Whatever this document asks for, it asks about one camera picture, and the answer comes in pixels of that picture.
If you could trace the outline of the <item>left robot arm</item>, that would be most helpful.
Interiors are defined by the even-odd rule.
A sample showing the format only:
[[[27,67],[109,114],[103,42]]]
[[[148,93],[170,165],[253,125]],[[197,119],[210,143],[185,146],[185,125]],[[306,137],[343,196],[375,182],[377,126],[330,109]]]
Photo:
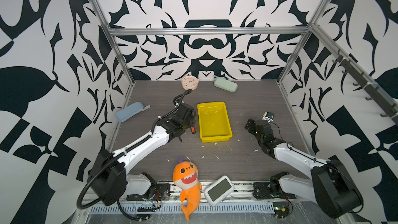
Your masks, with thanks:
[[[191,105],[181,103],[169,115],[158,117],[152,129],[131,144],[113,152],[101,151],[78,196],[77,207],[85,209],[99,202],[105,206],[117,202],[126,191],[127,174],[157,148],[175,138],[181,139],[194,126],[196,115]]]

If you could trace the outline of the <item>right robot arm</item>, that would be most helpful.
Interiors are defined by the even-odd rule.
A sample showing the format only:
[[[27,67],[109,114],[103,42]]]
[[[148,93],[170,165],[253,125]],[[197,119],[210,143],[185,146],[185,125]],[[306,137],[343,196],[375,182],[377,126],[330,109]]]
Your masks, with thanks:
[[[306,176],[300,178],[288,172],[273,175],[267,197],[295,195],[318,204],[326,215],[334,219],[353,212],[357,207],[363,209],[363,197],[340,161],[318,159],[296,149],[292,143],[276,138],[270,120],[248,119],[245,129],[256,138],[266,155]]]

